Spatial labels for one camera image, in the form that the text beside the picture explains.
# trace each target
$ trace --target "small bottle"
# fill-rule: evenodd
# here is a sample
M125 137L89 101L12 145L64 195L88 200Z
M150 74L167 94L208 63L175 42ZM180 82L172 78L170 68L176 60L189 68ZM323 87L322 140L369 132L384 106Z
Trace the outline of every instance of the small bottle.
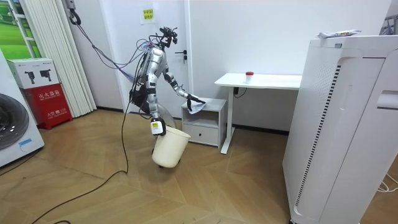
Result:
M254 72L246 72L246 83L251 84Z

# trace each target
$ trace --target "air purifier vent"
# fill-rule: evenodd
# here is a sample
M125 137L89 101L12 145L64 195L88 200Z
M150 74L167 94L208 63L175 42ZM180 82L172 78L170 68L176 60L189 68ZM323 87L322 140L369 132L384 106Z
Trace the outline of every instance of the air purifier vent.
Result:
M319 136L320 136L320 133L321 133L321 130L322 130L323 123L324 123L325 118L326 118L326 114L327 114L328 109L329 109L331 96L333 95L333 91L335 90L338 74L340 73L340 68L341 68L341 65L337 65L335 76L333 77L333 80L331 82L331 86L330 86L330 89L329 89L329 95L328 95L328 98L326 100L325 107L323 109L321 120L319 122L319 127L318 127L317 133L315 135L315 140L314 140L313 145L312 145L310 158L309 158L307 166L305 168L304 177L303 177L303 180L301 182L300 190L299 190L298 195L297 195L296 206L299 205L301 194L303 193L303 188L304 188L304 185L305 185L305 181L307 180L308 172L310 171L310 166L311 166L311 163L312 163L313 155L315 153L315 149L317 148Z

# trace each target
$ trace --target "herringbone floor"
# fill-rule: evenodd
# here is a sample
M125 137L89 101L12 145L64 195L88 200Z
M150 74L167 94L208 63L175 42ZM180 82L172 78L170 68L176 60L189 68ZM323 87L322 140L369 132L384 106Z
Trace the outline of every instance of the herringbone floor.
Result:
M51 131L40 130L45 147L0 177L0 223L30 224L53 206L125 169L122 120L122 113L99 110ZM37 223L288 222L281 165L286 136L237 129L227 155L215 147L189 144L176 168L160 169L150 157L148 121L129 114L124 130L128 176L118 174L96 192ZM18 163L0 169L0 174ZM375 199L363 224L396 223L396 194L386 199L395 203L391 208L383 206L381 197L385 196Z

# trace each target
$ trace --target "white curtain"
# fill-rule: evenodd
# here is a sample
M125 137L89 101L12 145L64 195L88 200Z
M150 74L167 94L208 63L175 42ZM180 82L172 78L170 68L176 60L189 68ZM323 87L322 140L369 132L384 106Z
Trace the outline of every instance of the white curtain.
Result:
M54 61L74 118L96 109L62 0L21 0L43 57Z

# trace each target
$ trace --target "green poster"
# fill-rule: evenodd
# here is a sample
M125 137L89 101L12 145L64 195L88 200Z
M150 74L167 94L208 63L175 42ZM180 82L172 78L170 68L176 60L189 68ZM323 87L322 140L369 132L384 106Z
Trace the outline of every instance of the green poster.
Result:
M18 14L24 14L19 1L15 1ZM26 19L21 19L23 28L28 37L33 37ZM39 50L34 41L31 42L36 57L40 57ZM0 49L6 59L30 58L28 48L14 20L9 3L0 0Z

